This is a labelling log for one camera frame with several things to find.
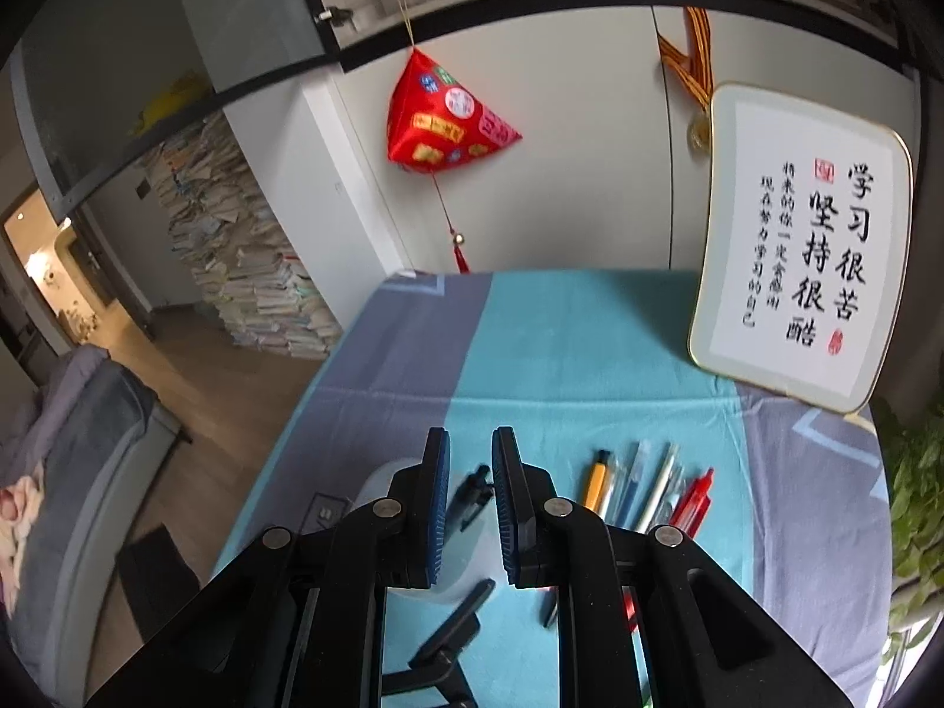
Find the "blue clear gel pen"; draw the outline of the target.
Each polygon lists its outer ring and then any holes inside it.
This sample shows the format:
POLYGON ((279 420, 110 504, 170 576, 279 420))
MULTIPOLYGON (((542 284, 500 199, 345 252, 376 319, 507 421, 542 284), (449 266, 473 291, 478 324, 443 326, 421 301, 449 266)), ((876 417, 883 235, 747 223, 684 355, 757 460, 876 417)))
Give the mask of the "blue clear gel pen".
POLYGON ((619 499, 620 507, 616 512, 616 516, 613 518, 614 526, 618 526, 621 529, 627 529, 629 527, 629 518, 632 514, 635 497, 637 496, 638 488, 641 484, 641 476, 643 476, 645 468, 647 468, 650 453, 651 442, 641 440, 637 444, 637 449, 635 449, 634 458, 632 458, 629 471, 627 475, 625 475, 624 486, 622 487, 621 498, 619 499))

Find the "white clear gel pen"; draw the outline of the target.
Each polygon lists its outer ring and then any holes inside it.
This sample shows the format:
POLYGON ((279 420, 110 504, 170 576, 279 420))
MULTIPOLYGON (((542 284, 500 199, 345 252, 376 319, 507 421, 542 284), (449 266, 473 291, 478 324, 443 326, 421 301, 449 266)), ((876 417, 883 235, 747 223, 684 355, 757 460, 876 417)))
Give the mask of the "white clear gel pen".
POLYGON ((669 484, 670 478, 672 478, 672 471, 674 471, 675 458, 677 458, 678 451, 679 448, 677 444, 670 444, 666 453, 663 455, 663 462, 661 462, 658 475, 656 475, 650 487, 647 502, 643 505, 643 510, 641 510, 640 516, 635 523, 635 530, 640 532, 640 534, 645 534, 645 532, 650 529, 654 515, 658 511, 659 503, 663 500, 664 492, 666 492, 667 485, 669 484))

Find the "red pen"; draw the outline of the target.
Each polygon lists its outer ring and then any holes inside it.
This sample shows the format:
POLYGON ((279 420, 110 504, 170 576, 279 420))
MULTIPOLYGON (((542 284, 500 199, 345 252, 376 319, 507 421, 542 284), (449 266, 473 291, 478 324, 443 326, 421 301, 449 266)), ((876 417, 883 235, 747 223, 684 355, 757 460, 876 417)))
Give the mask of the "red pen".
POLYGON ((686 489, 686 492, 685 494, 683 494, 683 497, 681 497, 680 502, 677 503, 677 507, 675 507, 674 513, 672 513, 672 516, 670 516, 670 521, 669 521, 670 526, 674 526, 672 525, 672 521, 674 521, 675 514, 679 513, 678 510, 681 507, 681 505, 685 505, 685 503, 688 502, 688 500, 690 500, 691 497, 699 497, 699 496, 710 497, 710 489, 712 489, 712 484, 714 484, 714 470, 712 470, 712 468, 709 468, 706 471, 706 473, 704 473, 704 475, 697 476, 696 480, 694 480, 690 484, 690 487, 686 489))

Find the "red utility knife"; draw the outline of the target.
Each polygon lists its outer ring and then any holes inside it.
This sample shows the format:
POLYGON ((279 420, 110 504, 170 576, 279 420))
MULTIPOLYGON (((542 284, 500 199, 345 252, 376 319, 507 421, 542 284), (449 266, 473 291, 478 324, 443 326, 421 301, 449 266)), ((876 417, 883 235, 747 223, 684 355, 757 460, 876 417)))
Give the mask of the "red utility knife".
POLYGON ((712 500, 709 496, 691 497, 685 505, 678 508, 679 511, 675 514, 672 525, 681 530, 686 537, 694 539, 706 518, 710 505, 712 505, 712 500))

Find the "yellow black pen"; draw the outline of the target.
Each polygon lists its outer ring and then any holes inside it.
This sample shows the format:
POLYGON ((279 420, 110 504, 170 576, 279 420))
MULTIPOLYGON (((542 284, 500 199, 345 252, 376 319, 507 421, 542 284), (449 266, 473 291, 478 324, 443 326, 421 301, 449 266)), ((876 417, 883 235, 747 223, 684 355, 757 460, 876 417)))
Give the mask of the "yellow black pen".
POLYGON ((609 464, 611 464, 611 453, 608 449, 598 449, 595 453, 594 462, 589 468, 589 473, 587 473, 586 489, 584 489, 584 497, 582 497, 582 505, 589 508, 591 512, 598 512, 603 494, 607 490, 609 464))

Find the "tall stack of books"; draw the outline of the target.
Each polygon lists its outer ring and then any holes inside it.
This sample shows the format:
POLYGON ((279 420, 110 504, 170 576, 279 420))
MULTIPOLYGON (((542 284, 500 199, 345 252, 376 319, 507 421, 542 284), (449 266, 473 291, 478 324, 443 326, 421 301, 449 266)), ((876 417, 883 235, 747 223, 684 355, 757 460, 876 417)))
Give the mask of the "tall stack of books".
POLYGON ((171 252, 235 345, 322 361, 342 334, 275 218, 224 113, 141 158, 171 252))

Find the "teal and grey tablecloth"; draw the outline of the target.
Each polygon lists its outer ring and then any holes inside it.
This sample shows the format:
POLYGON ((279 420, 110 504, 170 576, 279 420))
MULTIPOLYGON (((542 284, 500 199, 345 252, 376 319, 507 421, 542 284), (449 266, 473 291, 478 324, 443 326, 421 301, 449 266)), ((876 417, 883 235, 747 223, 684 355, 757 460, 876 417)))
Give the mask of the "teal and grey tablecloth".
POLYGON ((696 288, 693 273, 648 270, 384 281, 297 404, 224 556, 269 526, 330 526, 369 476, 418 458, 434 427, 450 435, 454 478, 512 428, 569 499, 597 451, 675 449, 688 473, 714 478, 699 546, 864 705, 891 596, 872 420, 697 369, 696 288))

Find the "grey bed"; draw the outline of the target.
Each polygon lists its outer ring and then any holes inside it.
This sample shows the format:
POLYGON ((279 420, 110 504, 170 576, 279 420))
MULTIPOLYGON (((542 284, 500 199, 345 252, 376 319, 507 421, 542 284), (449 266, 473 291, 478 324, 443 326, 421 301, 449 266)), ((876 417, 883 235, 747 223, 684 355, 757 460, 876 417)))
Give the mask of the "grey bed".
POLYGON ((157 393, 82 345, 2 444, 2 630, 54 705, 78 706, 99 614, 158 470, 182 433, 157 393))

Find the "red hanging fabric ornament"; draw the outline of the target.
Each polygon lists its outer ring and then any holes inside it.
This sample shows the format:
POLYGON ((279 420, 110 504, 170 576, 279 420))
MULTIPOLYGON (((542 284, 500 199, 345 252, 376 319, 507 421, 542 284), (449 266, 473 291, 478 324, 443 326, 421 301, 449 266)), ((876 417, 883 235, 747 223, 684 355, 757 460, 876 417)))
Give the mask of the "red hanging fabric ornament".
POLYGON ((437 174, 490 157, 522 139, 443 65, 413 48, 395 83, 386 120, 389 162, 437 174))

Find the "framed calligraphy sign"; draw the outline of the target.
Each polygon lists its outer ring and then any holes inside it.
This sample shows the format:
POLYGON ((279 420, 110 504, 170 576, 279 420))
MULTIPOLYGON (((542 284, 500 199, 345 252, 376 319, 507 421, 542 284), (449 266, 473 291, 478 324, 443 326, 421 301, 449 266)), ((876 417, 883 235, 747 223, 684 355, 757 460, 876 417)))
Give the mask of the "framed calligraphy sign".
POLYGON ((710 99, 700 367, 829 411, 874 392, 906 278, 914 166, 893 128, 725 83, 710 99))

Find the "green potted plant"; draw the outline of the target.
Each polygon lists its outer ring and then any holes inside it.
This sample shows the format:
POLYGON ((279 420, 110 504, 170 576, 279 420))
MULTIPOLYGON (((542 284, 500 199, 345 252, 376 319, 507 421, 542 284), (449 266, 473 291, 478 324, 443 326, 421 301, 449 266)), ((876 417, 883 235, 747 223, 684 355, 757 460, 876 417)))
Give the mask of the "green potted plant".
POLYGON ((888 640, 881 661, 920 644, 942 614, 942 396, 914 424, 885 399, 872 401, 890 486, 891 579, 888 640))

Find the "striped ribbon medal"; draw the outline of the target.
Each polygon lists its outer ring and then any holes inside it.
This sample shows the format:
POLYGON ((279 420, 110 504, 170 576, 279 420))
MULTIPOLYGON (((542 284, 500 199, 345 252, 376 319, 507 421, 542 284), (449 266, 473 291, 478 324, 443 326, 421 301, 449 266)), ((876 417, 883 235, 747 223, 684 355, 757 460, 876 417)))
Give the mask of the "striped ribbon medal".
POLYGON ((712 31, 709 13, 699 6, 683 8, 686 50, 675 47, 669 38, 658 34, 659 59, 677 77, 685 93, 696 104, 697 113, 688 123, 688 144, 695 152, 709 155, 712 147, 710 101, 715 93, 712 62, 712 31))

